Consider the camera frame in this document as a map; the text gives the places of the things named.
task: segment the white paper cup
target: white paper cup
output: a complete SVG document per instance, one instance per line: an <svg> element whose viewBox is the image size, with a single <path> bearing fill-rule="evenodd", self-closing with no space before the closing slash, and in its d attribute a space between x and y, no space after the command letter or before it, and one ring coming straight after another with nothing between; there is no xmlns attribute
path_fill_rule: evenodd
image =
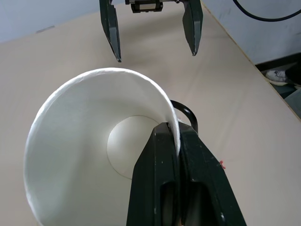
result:
<svg viewBox="0 0 301 226"><path fill-rule="evenodd" d="M26 196L38 222L126 225L135 162L166 121L179 152L171 102L137 72L98 69L62 85L40 108L26 143Z"/></svg>

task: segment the white sneaker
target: white sneaker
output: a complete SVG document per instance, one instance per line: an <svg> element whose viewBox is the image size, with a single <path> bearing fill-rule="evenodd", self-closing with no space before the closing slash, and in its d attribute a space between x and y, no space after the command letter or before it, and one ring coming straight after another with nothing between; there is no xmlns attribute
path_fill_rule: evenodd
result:
<svg viewBox="0 0 301 226"><path fill-rule="evenodd" d="M288 83L285 71L268 71L265 75L268 81L276 86L284 86Z"/></svg>

